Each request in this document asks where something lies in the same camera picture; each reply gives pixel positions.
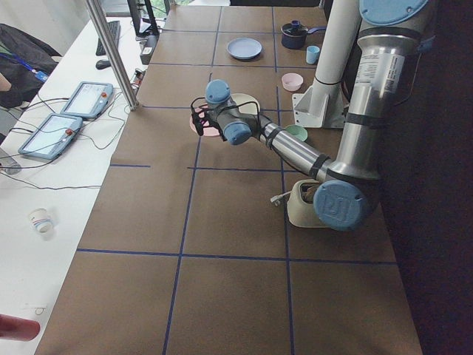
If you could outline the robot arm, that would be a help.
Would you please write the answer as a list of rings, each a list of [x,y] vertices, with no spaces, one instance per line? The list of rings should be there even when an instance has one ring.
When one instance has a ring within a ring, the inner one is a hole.
[[[240,111],[229,85],[210,81],[206,105],[191,112],[199,135],[217,129],[231,145],[261,141],[287,164],[319,183],[313,215],[325,226],[358,228],[378,205],[378,145],[408,56],[434,38],[436,1],[335,1],[314,80],[294,95],[302,126],[340,128],[335,159],[304,143],[261,113]]]

